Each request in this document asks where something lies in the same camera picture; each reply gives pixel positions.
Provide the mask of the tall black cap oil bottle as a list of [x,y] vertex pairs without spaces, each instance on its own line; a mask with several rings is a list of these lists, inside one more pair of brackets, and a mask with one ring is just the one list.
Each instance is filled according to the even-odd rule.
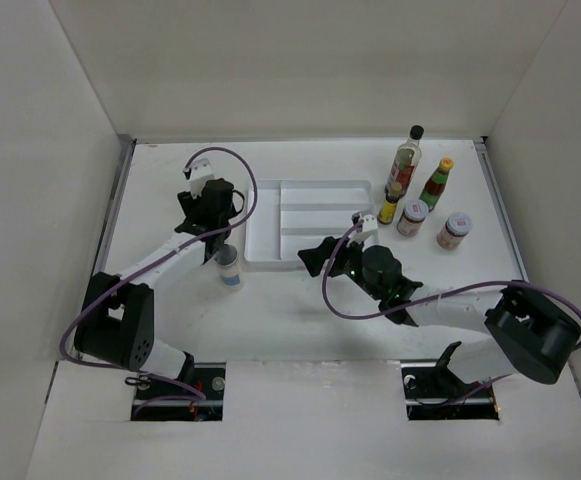
[[397,148],[384,187],[385,193],[389,191],[389,188],[395,182],[402,187],[401,196],[407,193],[422,156],[420,140],[423,135],[424,128],[421,125],[413,125],[410,129],[408,139]]

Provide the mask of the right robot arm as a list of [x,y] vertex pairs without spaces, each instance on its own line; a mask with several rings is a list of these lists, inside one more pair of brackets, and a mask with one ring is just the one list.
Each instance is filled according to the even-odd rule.
[[389,248],[345,237],[327,237],[298,256],[312,277],[350,279],[377,302],[377,318],[482,334],[478,342],[451,343],[436,361],[434,384],[445,395],[514,373],[552,385],[581,348],[581,311],[527,282],[486,281],[436,292],[407,278]]

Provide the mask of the small yellow label bottle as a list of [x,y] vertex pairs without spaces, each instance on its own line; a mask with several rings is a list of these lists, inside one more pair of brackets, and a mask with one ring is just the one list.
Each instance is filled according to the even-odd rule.
[[377,215],[377,221],[380,224],[389,225],[393,222],[401,195],[402,185],[399,182],[393,182],[388,186]]

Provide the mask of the white divided organizer tray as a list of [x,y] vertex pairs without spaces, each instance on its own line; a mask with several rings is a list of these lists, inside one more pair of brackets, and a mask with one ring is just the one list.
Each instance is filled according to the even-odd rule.
[[259,180],[248,191],[243,258],[254,271],[301,269],[297,252],[341,236],[357,213],[374,212],[367,180]]

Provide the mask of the green yellow cap sauce bottle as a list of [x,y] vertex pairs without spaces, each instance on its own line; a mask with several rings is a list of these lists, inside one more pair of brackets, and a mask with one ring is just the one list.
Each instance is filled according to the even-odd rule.
[[446,188],[449,174],[453,167],[453,159],[449,157],[442,158],[435,171],[426,181],[419,195],[419,199],[427,205],[430,212],[435,209],[439,202],[439,199]]

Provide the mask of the red lid sauce jar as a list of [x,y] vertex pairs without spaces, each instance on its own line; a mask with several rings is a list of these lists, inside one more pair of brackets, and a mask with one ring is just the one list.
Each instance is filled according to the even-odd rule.
[[397,222],[397,231],[406,237],[416,236],[428,214],[429,207],[423,200],[409,200],[405,203]]
[[463,212],[452,213],[437,234],[437,243],[446,250],[455,250],[472,230],[471,217]]

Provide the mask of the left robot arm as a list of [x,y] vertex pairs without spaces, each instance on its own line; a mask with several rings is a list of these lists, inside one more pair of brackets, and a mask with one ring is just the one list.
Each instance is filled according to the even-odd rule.
[[178,194],[184,222],[161,247],[117,274],[96,273],[89,281],[74,348],[119,369],[152,374],[176,399],[194,387],[194,357],[155,337],[157,295],[211,260],[229,237],[230,221],[241,213],[243,195],[221,178],[194,196]]

